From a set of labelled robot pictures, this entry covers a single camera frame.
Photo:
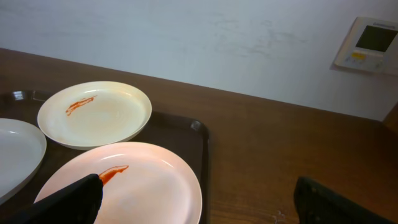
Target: table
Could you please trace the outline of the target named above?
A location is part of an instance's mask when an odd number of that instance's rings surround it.
[[[0,93],[98,80],[134,85],[154,110],[208,126],[211,223],[298,223],[301,175],[398,222],[398,137],[378,121],[0,49]]]

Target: red sauce stain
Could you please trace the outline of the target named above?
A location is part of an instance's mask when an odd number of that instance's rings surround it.
[[[93,100],[94,100],[94,97],[96,97],[96,96],[97,96],[97,95],[92,96],[92,97],[90,97],[90,98],[88,98],[88,99],[83,98],[83,99],[81,99],[80,101],[77,101],[76,103],[70,105],[69,108],[66,110],[67,115],[68,115],[68,116],[71,115],[72,112],[73,112],[75,109],[77,109],[77,108],[79,108],[79,107],[81,107],[81,106],[83,106],[83,105],[85,105],[85,104],[87,104],[87,103],[93,101]]]
[[[105,185],[114,177],[118,172],[121,173],[125,171],[129,166],[115,166],[107,169],[99,175],[99,178],[102,180],[102,183]]]

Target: plate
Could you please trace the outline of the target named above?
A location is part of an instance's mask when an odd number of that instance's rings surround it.
[[[167,149],[141,142],[110,144],[79,155],[51,176],[35,202],[88,174],[99,174],[105,182],[96,224],[199,222],[200,185],[189,165]]]
[[[148,97],[118,82],[89,82],[51,96],[37,115],[39,128],[72,149],[89,150],[128,141],[145,126],[152,113]]]
[[[35,175],[46,145],[39,128],[23,121],[0,119],[0,205]]]

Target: dark brown serving tray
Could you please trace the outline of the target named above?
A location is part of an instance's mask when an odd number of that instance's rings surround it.
[[[52,94],[40,91],[14,91],[0,95],[0,118],[26,121],[37,126],[37,113]],[[201,122],[153,111],[145,128],[132,141],[162,146],[179,155],[192,168],[200,182],[203,209],[200,223],[209,222],[209,132]],[[47,138],[42,165],[32,180],[15,196],[0,205],[0,220],[33,203],[44,183],[61,166],[84,151],[69,149]]]

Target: thermostat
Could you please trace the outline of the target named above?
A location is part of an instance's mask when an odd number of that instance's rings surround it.
[[[398,23],[357,17],[335,65],[398,75]]]

